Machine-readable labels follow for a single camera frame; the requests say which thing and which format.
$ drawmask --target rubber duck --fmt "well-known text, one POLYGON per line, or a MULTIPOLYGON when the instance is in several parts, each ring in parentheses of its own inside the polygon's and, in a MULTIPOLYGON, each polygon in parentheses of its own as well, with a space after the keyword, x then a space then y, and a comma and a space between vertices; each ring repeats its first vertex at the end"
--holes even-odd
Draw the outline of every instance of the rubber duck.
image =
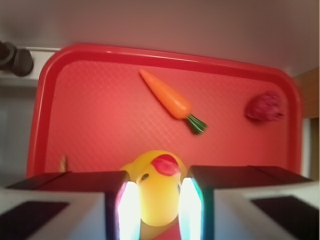
POLYGON ((178 215, 180 187, 187 169, 174 154, 154 150, 121 168, 138 185, 141 220, 153 227, 170 224, 178 215))

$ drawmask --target toy carrot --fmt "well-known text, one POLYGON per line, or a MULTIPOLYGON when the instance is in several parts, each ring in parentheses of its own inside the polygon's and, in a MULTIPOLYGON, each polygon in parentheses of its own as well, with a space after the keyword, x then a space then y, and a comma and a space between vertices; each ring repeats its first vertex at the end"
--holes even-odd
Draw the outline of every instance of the toy carrot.
POLYGON ((201 134, 207 125, 191 114, 191 104, 169 85, 141 69, 140 74, 154 95, 177 119, 186 119, 194 134, 201 134))

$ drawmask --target black knob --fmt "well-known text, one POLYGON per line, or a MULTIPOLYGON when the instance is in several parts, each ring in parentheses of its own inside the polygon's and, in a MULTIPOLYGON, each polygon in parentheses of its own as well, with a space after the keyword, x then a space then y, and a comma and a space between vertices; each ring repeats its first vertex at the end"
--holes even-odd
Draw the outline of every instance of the black knob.
POLYGON ((0 70, 12 71, 15 75, 23 77, 31 73, 34 61, 29 50, 16 48, 10 42, 0 41, 0 70))
POLYGON ((18 49, 15 54, 11 71, 19 77, 24 77, 31 73, 33 68, 34 61, 32 60, 30 51, 27 49, 18 49))

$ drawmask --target bird's eye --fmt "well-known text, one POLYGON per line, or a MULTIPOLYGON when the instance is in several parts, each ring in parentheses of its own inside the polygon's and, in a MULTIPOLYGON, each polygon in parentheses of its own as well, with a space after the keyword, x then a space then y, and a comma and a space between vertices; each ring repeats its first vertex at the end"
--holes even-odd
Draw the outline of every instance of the bird's eye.
POLYGON ((148 173, 143 174, 143 176, 141 177, 141 180, 145 180, 149 177, 148 173))

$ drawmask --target white surface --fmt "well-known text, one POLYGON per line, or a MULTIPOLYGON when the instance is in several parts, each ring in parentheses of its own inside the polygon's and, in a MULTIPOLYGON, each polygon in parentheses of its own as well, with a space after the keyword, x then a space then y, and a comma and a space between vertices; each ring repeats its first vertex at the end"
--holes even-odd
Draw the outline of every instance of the white surface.
POLYGON ((302 122, 302 156, 301 175, 310 178, 311 174, 311 119, 305 118, 302 122))
POLYGON ((294 196, 319 209, 319 182, 215 190, 215 239, 295 239, 250 201, 280 196, 294 196))
POLYGON ((0 0, 0 40, 186 53, 295 77, 319 66, 319 1, 0 0))
POLYGON ((26 201, 69 203, 28 239, 106 239, 105 196, 103 193, 0 189, 0 214, 26 201))
POLYGON ((38 79, 53 50, 31 50, 34 67, 28 76, 0 71, 0 187, 26 178, 38 79))

